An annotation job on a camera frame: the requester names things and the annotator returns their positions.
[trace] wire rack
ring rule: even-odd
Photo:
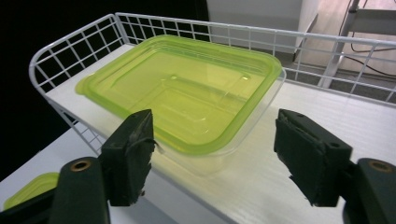
[[[288,82],[304,83],[319,90],[341,91],[346,97],[359,95],[386,104],[396,104],[396,85],[392,82],[392,77],[373,74],[370,66],[375,63],[389,71],[396,71],[396,59],[375,54],[378,49],[396,48],[396,42],[126,13],[104,16],[41,49],[30,63],[30,79],[70,127],[95,153],[99,153],[106,137],[53,102],[48,93],[116,49],[137,45],[155,35],[178,35],[265,51],[280,59],[287,71]],[[320,44],[313,43],[326,43],[329,47],[319,48]],[[336,52],[338,45],[346,44],[366,49],[366,53]],[[307,59],[318,57],[325,59],[324,66],[307,63]],[[334,67],[334,61],[342,58],[360,63],[352,71],[343,69],[339,63]],[[324,87],[324,81],[331,85]]]

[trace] clear plastic container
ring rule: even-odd
[[[222,166],[208,164],[243,140],[282,74],[266,53],[160,35],[82,79],[76,91],[121,118],[150,108],[165,155],[207,174]]]

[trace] black background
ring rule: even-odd
[[[33,55],[115,12],[208,20],[205,0],[1,1],[0,180],[69,129],[30,82],[28,65]]]

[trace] green container lid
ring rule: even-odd
[[[58,173],[46,173],[39,175],[22,189],[20,189],[12,197],[4,202],[4,210],[11,208],[20,203],[26,202],[44,192],[54,189],[58,183]]]
[[[82,79],[76,91],[123,119],[150,108],[158,140],[205,155],[233,139],[281,72],[263,52],[159,35]]]

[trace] green plastic piece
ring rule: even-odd
[[[59,173],[46,173],[39,175],[12,197],[4,202],[4,210],[26,202],[50,189],[54,189],[58,183]]]
[[[159,35],[82,79],[76,91],[123,119],[151,109],[156,139],[205,155],[233,139],[281,69],[263,52]]]

